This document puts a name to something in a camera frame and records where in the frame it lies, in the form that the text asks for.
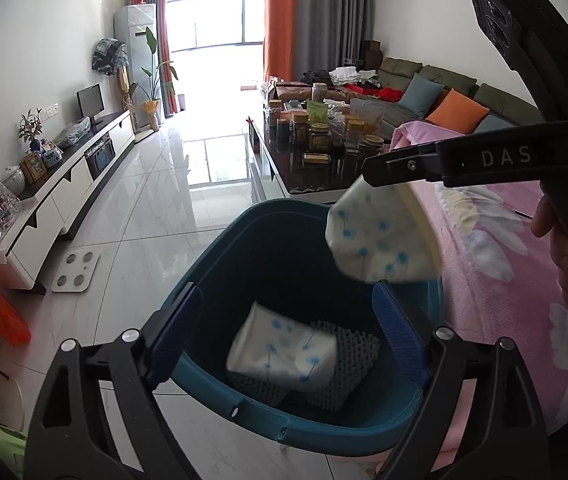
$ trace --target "white package with blue dots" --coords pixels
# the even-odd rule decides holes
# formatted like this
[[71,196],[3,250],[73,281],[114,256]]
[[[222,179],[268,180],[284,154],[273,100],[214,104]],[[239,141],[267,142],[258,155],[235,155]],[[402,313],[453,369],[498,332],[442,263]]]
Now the white package with blue dots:
[[226,368],[290,390],[311,392],[328,385],[336,362],[334,335],[255,302],[235,336]]
[[331,207],[326,242],[337,268],[362,282],[441,276],[437,238],[408,184],[372,187],[360,176]]

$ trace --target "metal screw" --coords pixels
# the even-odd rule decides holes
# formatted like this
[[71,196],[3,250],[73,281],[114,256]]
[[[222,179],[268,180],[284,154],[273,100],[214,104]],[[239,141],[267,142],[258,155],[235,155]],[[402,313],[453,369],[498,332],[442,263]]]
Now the metal screw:
[[126,330],[126,332],[122,334],[122,339],[127,343],[132,343],[133,341],[137,341],[138,337],[139,337],[139,330],[135,330],[134,328]]
[[448,327],[441,326],[435,330],[435,335],[444,341],[450,341],[454,337],[454,332]]
[[499,346],[504,350],[514,350],[515,342],[510,337],[503,337],[499,340]]
[[59,348],[62,349],[62,352],[70,352],[75,346],[77,346],[75,339],[67,339]]

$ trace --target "blue plastic bin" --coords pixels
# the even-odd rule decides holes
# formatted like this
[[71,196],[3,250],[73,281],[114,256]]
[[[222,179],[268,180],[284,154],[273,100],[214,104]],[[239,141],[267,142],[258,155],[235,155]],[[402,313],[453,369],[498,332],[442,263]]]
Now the blue plastic bin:
[[[253,433],[309,451],[365,456],[397,444],[421,391],[399,373],[371,309],[372,286],[335,266],[324,240],[328,210],[271,200],[225,229],[162,305],[170,306],[187,282],[197,284],[204,297],[203,315],[172,378],[204,406]],[[395,290],[440,321],[440,282]],[[226,357],[253,301],[306,324],[326,320],[380,339],[378,360],[339,412],[286,400],[271,408],[226,384]]]

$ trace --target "white wall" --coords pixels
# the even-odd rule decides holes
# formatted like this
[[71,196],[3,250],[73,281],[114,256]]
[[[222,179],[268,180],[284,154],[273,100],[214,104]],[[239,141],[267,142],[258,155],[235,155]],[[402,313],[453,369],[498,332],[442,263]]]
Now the white wall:
[[[568,0],[550,0],[568,22]],[[376,0],[374,39],[385,56],[476,77],[533,102],[477,24],[471,0]]]
[[19,163],[21,114],[59,103],[46,137],[79,118],[75,92],[99,83],[106,112],[120,110],[116,77],[91,71],[95,44],[113,35],[113,13],[126,0],[0,0],[0,176]]

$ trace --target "green sofa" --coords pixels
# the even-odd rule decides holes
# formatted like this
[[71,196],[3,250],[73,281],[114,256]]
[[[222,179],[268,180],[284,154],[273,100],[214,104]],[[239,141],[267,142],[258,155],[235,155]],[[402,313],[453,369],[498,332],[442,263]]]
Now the green sofa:
[[[454,88],[459,93],[489,108],[491,114],[503,118],[509,123],[523,126],[544,122],[539,110],[526,101],[486,83],[477,86],[477,79],[457,72],[431,65],[423,66],[422,63],[406,59],[387,57],[382,61],[377,73],[380,83],[385,88],[405,90],[416,73],[444,85],[444,90],[430,108],[429,113],[438,107],[448,91]],[[379,105],[384,110],[384,125],[382,127],[384,137],[391,136],[393,130],[400,124],[420,120],[413,112],[406,110],[397,103],[379,102]]]

